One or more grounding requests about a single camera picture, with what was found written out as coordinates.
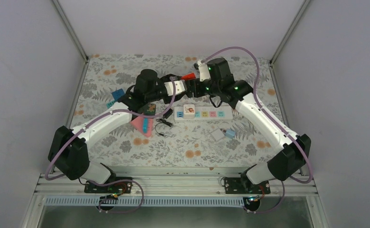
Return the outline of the red cube socket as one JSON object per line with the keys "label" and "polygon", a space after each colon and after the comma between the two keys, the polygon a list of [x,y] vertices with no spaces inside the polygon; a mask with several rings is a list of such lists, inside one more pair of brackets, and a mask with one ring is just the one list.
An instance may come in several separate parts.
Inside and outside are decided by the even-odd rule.
{"label": "red cube socket", "polygon": [[189,73],[181,77],[181,80],[185,80],[185,81],[189,81],[193,79],[196,79],[196,75],[194,73]]}

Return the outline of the white cube adapter with tiger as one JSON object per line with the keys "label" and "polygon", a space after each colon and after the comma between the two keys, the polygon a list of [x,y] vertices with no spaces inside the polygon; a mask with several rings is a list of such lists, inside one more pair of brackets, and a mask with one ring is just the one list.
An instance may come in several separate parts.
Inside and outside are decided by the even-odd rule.
{"label": "white cube adapter with tiger", "polygon": [[184,104],[183,105],[183,119],[194,119],[195,118],[195,105],[193,104]]}

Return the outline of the dark green cube adapter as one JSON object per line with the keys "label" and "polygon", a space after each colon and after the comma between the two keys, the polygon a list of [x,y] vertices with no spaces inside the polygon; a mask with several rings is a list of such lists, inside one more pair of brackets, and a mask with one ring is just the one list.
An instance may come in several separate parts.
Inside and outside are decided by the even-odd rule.
{"label": "dark green cube adapter", "polygon": [[154,103],[147,104],[143,111],[143,115],[154,116],[155,114],[156,114],[156,104]]}

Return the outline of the white charger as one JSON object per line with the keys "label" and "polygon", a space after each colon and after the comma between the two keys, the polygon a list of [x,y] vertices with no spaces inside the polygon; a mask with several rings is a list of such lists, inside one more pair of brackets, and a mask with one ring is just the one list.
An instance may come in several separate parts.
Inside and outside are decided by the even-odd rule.
{"label": "white charger", "polygon": [[213,130],[211,133],[210,133],[210,136],[216,141],[220,141],[222,140],[223,138],[225,138],[225,134],[223,133],[223,131],[221,129],[215,129]]}

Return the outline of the dark blue cube socket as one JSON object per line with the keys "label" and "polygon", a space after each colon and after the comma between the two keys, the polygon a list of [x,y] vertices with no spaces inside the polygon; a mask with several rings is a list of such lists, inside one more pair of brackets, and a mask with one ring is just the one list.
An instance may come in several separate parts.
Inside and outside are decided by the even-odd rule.
{"label": "dark blue cube socket", "polygon": [[125,91],[123,89],[118,89],[118,90],[112,92],[111,95],[112,95],[114,101],[118,101],[118,99],[120,97],[122,97],[123,95],[125,95]]}

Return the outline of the pale blue small charger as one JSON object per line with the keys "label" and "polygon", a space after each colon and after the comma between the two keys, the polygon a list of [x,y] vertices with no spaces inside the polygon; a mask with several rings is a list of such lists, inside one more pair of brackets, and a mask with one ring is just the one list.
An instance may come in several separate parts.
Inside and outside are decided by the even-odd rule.
{"label": "pale blue small charger", "polygon": [[233,139],[236,135],[236,133],[232,131],[231,129],[221,129],[221,131],[227,138],[230,138],[230,139]]}

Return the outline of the light blue plug adapter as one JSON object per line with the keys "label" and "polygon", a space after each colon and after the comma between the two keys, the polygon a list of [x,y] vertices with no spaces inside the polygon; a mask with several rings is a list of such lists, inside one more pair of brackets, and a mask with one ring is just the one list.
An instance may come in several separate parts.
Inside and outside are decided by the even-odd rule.
{"label": "light blue plug adapter", "polygon": [[148,118],[144,118],[143,119],[143,125],[142,125],[143,133],[147,133],[148,132],[148,125],[149,125],[149,119]]}

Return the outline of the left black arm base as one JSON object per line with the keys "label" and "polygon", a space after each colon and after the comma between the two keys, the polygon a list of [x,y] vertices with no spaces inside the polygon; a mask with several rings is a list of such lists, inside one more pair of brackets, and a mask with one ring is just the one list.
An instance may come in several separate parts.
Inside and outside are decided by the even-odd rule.
{"label": "left black arm base", "polygon": [[129,180],[129,181],[122,181],[120,183],[115,183],[113,185],[108,185],[105,187],[96,186],[93,183],[90,183],[88,180],[85,182],[84,185],[84,193],[100,193],[104,194],[104,196],[100,197],[100,200],[109,199],[104,204],[106,206],[100,206],[102,210],[112,210],[114,206],[107,206],[117,203],[118,198],[123,194],[131,193],[132,188],[132,177],[116,177],[115,181],[120,180]]}

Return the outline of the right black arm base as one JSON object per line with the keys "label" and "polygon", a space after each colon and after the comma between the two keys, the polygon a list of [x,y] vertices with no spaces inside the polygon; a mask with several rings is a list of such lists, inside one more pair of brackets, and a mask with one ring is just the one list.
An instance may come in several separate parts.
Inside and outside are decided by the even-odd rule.
{"label": "right black arm base", "polygon": [[220,184],[224,187],[225,193],[229,195],[244,194],[243,207],[247,212],[256,212],[261,204],[261,200],[271,193],[268,181],[260,184],[252,184],[248,180],[236,177],[222,177]]}

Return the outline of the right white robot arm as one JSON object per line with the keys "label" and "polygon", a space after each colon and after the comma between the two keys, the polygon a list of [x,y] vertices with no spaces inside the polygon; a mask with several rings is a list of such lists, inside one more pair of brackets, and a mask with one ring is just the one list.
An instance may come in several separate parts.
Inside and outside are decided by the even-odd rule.
{"label": "right white robot arm", "polygon": [[307,163],[312,143],[309,136],[289,129],[266,108],[247,81],[235,80],[223,57],[198,60],[194,67],[199,78],[186,80],[187,95],[219,97],[249,120],[277,153],[266,163],[254,165],[241,174],[240,186],[245,193],[253,193],[259,183],[267,180],[284,181]]}

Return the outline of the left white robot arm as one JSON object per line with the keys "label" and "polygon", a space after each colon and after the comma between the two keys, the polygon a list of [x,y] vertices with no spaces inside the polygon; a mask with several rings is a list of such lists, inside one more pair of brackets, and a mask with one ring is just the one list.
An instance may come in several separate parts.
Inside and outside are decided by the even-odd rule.
{"label": "left white robot arm", "polygon": [[56,167],[62,172],[61,177],[84,178],[103,192],[112,191],[116,181],[113,172],[105,165],[90,161],[88,149],[119,126],[136,117],[146,118],[146,109],[152,102],[163,100],[167,104],[166,109],[153,118],[164,115],[186,92],[186,82],[179,76],[159,78],[154,70],[142,70],[135,84],[106,111],[72,129],[61,126],[56,130],[48,155],[50,164],[46,169],[46,180],[52,180],[49,173]]}

